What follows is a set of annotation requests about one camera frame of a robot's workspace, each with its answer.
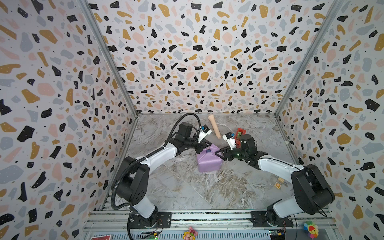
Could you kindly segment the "pink wrapping paper sheet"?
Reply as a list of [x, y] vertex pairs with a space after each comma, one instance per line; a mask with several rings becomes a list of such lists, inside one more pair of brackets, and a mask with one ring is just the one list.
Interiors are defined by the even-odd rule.
[[198, 170], [200, 173], [218, 171], [221, 168], [223, 160], [215, 155], [215, 152], [219, 150], [216, 145], [211, 145], [197, 154]]

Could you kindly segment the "red tape dispenser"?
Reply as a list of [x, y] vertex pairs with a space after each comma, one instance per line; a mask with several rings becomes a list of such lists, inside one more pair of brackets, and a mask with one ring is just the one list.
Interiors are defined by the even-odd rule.
[[241, 147], [241, 140], [240, 137], [246, 133], [246, 130], [238, 128], [237, 132], [235, 134], [235, 141], [236, 141], [236, 147], [240, 148]]

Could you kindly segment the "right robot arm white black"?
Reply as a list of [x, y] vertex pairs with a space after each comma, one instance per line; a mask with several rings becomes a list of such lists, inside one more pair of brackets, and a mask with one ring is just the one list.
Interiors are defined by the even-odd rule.
[[240, 137], [241, 146], [236, 145], [234, 134], [223, 136], [228, 146], [215, 152], [224, 161], [237, 159], [256, 170], [271, 173], [293, 186], [294, 195], [278, 200], [267, 207], [266, 221], [271, 225], [291, 215], [306, 213], [314, 215], [335, 200], [335, 194], [324, 175], [315, 165], [296, 165], [259, 151], [255, 139], [248, 134]]

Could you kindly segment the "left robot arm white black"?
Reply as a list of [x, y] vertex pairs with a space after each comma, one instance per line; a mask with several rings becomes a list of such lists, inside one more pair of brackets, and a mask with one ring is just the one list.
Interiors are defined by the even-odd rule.
[[126, 157], [111, 185], [111, 208], [120, 210], [128, 207], [144, 220], [156, 219], [158, 208], [147, 197], [150, 174], [186, 150], [193, 149], [199, 154], [211, 145], [206, 140], [206, 136], [212, 133], [208, 126], [199, 126], [192, 136], [193, 129], [194, 126], [189, 123], [180, 123], [172, 128], [161, 147], [141, 157]]

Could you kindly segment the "beige toy microphone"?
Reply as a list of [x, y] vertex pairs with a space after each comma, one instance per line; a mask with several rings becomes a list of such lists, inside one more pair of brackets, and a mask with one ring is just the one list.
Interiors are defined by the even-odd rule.
[[220, 130], [218, 128], [218, 125], [216, 123], [215, 116], [213, 114], [209, 114], [208, 119], [209, 119], [209, 121], [210, 121], [210, 123], [211, 123], [211, 125], [213, 127], [213, 130], [214, 130], [214, 132], [216, 134], [216, 137], [218, 139], [221, 139], [222, 135], [221, 135]]

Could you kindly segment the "pink yellow flower toy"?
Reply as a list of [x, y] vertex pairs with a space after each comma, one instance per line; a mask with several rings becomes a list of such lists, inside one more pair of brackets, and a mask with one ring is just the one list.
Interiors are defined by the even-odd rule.
[[193, 227], [189, 227], [183, 234], [183, 240], [196, 240], [197, 235], [198, 232]]

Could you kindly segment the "rainbow flower toy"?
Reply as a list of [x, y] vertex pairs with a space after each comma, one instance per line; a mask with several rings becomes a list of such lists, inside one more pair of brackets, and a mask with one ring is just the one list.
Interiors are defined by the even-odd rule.
[[304, 223], [304, 230], [309, 238], [312, 240], [319, 236], [319, 228], [312, 221], [306, 221]]

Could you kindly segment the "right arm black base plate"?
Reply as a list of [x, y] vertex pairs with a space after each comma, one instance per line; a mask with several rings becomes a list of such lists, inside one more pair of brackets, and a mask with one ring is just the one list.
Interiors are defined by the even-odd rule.
[[290, 216], [282, 219], [272, 211], [251, 211], [251, 222], [254, 228], [282, 228], [294, 226]]

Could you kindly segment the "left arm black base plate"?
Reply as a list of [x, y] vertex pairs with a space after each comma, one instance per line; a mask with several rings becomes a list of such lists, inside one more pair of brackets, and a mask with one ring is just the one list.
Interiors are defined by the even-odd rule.
[[130, 229], [169, 229], [171, 227], [172, 212], [154, 212], [149, 218], [133, 214], [129, 220]]

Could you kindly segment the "aluminium corner post right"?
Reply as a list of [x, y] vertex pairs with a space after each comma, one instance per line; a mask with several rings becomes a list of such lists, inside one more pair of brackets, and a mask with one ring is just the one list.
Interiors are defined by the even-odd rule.
[[287, 87], [287, 91], [285, 92], [283, 99], [278, 105], [277, 110], [274, 113], [274, 117], [277, 119], [280, 113], [283, 111], [283, 108], [287, 101], [289, 100], [290, 94], [294, 91], [295, 86], [299, 82], [302, 74], [304, 73], [307, 65], [311, 61], [311, 59], [314, 57], [314, 55], [317, 52], [317, 48], [319, 47], [320, 43], [322, 42], [322, 39], [324, 35], [326, 34], [327, 30], [331, 26], [334, 18], [336, 17], [339, 9], [342, 7], [343, 1], [342, 0], [336, 0], [333, 1], [333, 3], [330, 6], [329, 11], [327, 12], [327, 16], [325, 20], [323, 21], [323, 24], [321, 25], [317, 35], [314, 38], [314, 41], [311, 43], [310, 47], [308, 48], [307, 54], [304, 56], [302, 62], [299, 64], [299, 68], [296, 71], [293, 80], [291, 81], [290, 85]]

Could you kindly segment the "aluminium corner post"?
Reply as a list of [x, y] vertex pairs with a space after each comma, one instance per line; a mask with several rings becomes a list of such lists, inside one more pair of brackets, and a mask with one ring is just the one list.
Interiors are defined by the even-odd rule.
[[110, 54], [108, 46], [104, 41], [102, 32], [101, 32], [100, 28], [98, 27], [97, 21], [94, 18], [94, 15], [91, 11], [89, 3], [88, 3], [88, 1], [84, 1], [84, 0], [79, 0], [78, 2], [79, 2], [79, 5], [80, 5], [82, 12], [85, 15], [85, 19], [89, 23], [90, 29], [92, 30], [92, 32], [95, 36], [96, 42], [98, 43], [100, 50], [106, 59], [106, 63], [110, 67], [110, 70], [112, 71], [112, 74], [115, 77], [115, 80], [117, 81], [118, 87], [121, 90], [122, 95], [127, 102], [129, 113], [133, 119], [136, 119], [138, 117], [138, 113], [134, 107], [134, 104], [131, 101], [129, 93], [126, 89], [126, 86], [124, 85], [124, 82], [122, 80], [121, 75], [119, 74], [118, 68], [117, 68], [117, 66], [116, 66], [116, 64], [115, 64], [115, 62], [114, 62], [114, 60]]
[[310, 47], [308, 48], [307, 54], [304, 56], [302, 62], [299, 64], [299, 68], [296, 71], [293, 80], [291, 81], [290, 85], [287, 87], [287, 91], [285, 92], [283, 99], [278, 105], [277, 110], [274, 113], [274, 117], [277, 119], [280, 113], [283, 111], [283, 108], [287, 101], [289, 100], [290, 94], [294, 91], [295, 86], [299, 82], [302, 74], [304, 73], [307, 65], [311, 61], [311, 59], [314, 57], [314, 55], [317, 52], [317, 48], [319, 47], [320, 43], [322, 42], [322, 39], [324, 35], [326, 34], [327, 30], [331, 26], [334, 18], [336, 17], [339, 9], [342, 7], [343, 1], [342, 0], [336, 0], [333, 1], [333, 3], [330, 6], [329, 11], [327, 12], [327, 16], [325, 20], [323, 21], [323, 24], [321, 25], [317, 35], [314, 38], [314, 41], [311, 43]]

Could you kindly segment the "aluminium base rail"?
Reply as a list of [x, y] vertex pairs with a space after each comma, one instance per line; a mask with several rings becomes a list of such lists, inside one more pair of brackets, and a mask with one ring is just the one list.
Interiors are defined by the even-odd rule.
[[140, 228], [138, 218], [128, 211], [93, 211], [82, 240], [181, 240], [189, 228], [197, 240], [309, 240], [305, 224], [319, 230], [319, 240], [341, 240], [327, 209], [314, 216], [301, 213], [271, 227], [262, 221], [261, 210], [165, 210], [152, 228]]

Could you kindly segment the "aluminium corner post left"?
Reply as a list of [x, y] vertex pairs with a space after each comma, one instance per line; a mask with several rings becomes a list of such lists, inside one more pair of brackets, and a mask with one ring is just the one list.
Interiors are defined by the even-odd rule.
[[102, 32], [101, 32], [100, 28], [98, 27], [97, 21], [94, 18], [94, 15], [91, 11], [89, 3], [88, 3], [88, 1], [84, 1], [84, 0], [79, 0], [78, 2], [79, 2], [79, 5], [80, 5], [82, 12], [85, 15], [85, 19], [89, 23], [90, 29], [92, 30], [92, 32], [95, 36], [96, 42], [98, 43], [100, 50], [106, 59], [106, 63], [110, 67], [110, 70], [112, 71], [112, 74], [115, 77], [115, 80], [117, 81], [118, 87], [121, 90], [122, 95], [127, 102], [129, 113], [133, 119], [136, 119], [138, 117], [138, 113], [134, 107], [134, 104], [131, 101], [129, 93], [126, 89], [126, 86], [124, 85], [124, 82], [122, 80], [121, 75], [119, 74], [118, 68], [117, 68], [117, 66], [116, 66], [116, 64], [115, 64], [115, 62], [114, 62], [114, 60], [110, 54], [108, 46], [104, 41]]

